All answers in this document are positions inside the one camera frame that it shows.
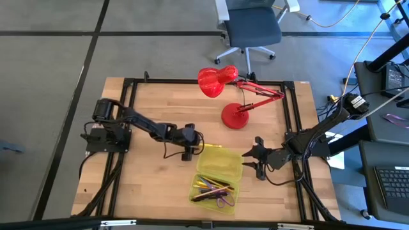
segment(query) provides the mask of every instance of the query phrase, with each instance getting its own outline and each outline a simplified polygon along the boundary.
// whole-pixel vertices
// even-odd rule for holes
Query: lamp arm
[[[284,93],[281,93],[280,91],[277,91],[277,90],[274,90],[274,89],[268,89],[266,87],[263,87],[263,86],[260,86],[258,84],[248,82],[248,81],[245,81],[245,80],[236,81],[235,86],[237,88],[239,88],[239,89],[245,89],[247,91],[253,92],[256,95],[267,96],[268,97],[266,100],[263,100],[261,102],[242,105],[242,106],[237,108],[237,112],[249,111],[251,109],[257,108],[259,106],[265,105],[265,104],[273,102],[275,100],[279,100],[279,99],[284,98]]]

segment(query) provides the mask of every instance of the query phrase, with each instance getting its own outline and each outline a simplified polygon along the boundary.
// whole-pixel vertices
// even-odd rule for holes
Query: gray floor
[[[0,30],[87,30],[95,28],[102,0],[1,1]],[[351,3],[303,1],[304,13],[330,24]],[[111,1],[103,31],[216,31],[212,1]],[[358,5],[336,27],[323,29],[298,15],[287,15],[283,31],[371,31],[379,19],[375,4]],[[384,24],[379,31],[388,31]],[[251,65],[259,79],[310,81],[316,106],[329,94],[341,93],[341,79],[365,38],[285,37],[268,48],[276,51],[270,61],[251,52]],[[22,144],[23,155],[0,154],[0,222],[27,220],[49,163],[68,103],[77,83],[90,37],[0,37],[0,139]],[[359,60],[374,59],[394,43],[391,38],[373,38]],[[85,142],[79,137],[100,97],[106,77],[194,79],[198,70],[213,64],[226,47],[217,36],[124,36],[100,37],[89,68],[64,150],[45,218],[67,217],[77,187],[78,166],[84,158]],[[245,58],[239,52],[222,59],[220,66],[236,65],[245,74]],[[336,127],[344,132],[353,125]],[[407,228],[386,222],[366,221],[351,209],[363,193],[355,187],[337,185],[343,220],[354,224]]]

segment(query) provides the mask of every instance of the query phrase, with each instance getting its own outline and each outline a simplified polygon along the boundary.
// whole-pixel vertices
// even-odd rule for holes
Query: red desk lamp
[[[222,111],[223,123],[232,129],[241,129],[249,122],[249,110],[256,107],[284,98],[284,93],[273,89],[267,89],[255,83],[246,80],[237,80],[238,70],[235,66],[226,66],[221,70],[216,68],[203,68],[199,71],[197,80],[202,92],[211,98],[215,98],[222,93],[224,85],[233,82],[233,85],[239,89],[245,89],[256,95],[268,97],[266,100],[258,103],[241,105],[239,103],[230,103]]]

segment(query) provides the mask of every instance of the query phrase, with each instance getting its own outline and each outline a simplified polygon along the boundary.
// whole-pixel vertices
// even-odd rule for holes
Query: lamp shade
[[[201,91],[208,97],[215,98],[222,93],[224,85],[238,77],[235,66],[226,66],[221,70],[216,68],[203,68],[199,71],[197,81]]]

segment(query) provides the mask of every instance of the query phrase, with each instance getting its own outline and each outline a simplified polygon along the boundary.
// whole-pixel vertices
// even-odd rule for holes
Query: chair base
[[[215,61],[214,61],[215,64],[219,64],[219,63],[220,63],[220,58],[221,58],[221,57],[224,57],[224,56],[227,56],[227,55],[229,55],[229,54],[231,54],[231,53],[233,53],[233,52],[236,52],[238,49],[240,49],[240,50],[242,51],[242,53],[245,52],[245,59],[246,59],[246,63],[247,63],[247,75],[251,75],[251,74],[252,74],[252,72],[251,72],[251,67],[250,67],[250,54],[249,54],[249,49],[256,50],[256,51],[259,51],[259,52],[263,52],[263,53],[265,53],[265,54],[269,54],[269,57],[268,57],[268,58],[269,58],[270,60],[275,59],[275,52],[274,52],[274,51],[271,51],[271,50],[269,50],[269,49],[267,49],[267,48],[265,48],[265,47],[246,47],[246,48],[244,48],[244,50],[241,49],[241,48],[239,48],[239,47],[231,47],[230,49],[224,51],[222,54],[219,54],[219,55],[216,57],[216,59],[215,59]]]

